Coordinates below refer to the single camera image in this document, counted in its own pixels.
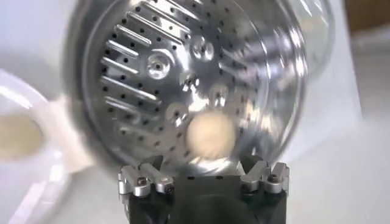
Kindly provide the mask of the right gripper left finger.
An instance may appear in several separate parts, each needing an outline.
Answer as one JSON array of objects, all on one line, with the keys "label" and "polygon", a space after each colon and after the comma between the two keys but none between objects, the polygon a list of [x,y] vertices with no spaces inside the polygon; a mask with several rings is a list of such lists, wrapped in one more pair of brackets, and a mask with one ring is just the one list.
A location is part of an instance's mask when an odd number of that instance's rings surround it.
[{"label": "right gripper left finger", "polygon": [[161,173],[162,164],[163,156],[159,155],[146,158],[135,167],[122,166],[117,174],[118,194],[147,197],[152,192],[152,185],[157,193],[173,193],[173,177]]}]

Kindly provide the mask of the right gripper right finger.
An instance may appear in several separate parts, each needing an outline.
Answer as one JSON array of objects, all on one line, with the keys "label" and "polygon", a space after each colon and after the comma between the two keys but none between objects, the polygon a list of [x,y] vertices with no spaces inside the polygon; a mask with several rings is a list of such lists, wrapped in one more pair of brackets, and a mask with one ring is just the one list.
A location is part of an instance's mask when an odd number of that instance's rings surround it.
[{"label": "right gripper right finger", "polygon": [[258,155],[244,155],[239,159],[243,174],[239,176],[239,189],[242,195],[265,191],[280,194],[289,191],[289,167],[285,163],[271,166]]}]

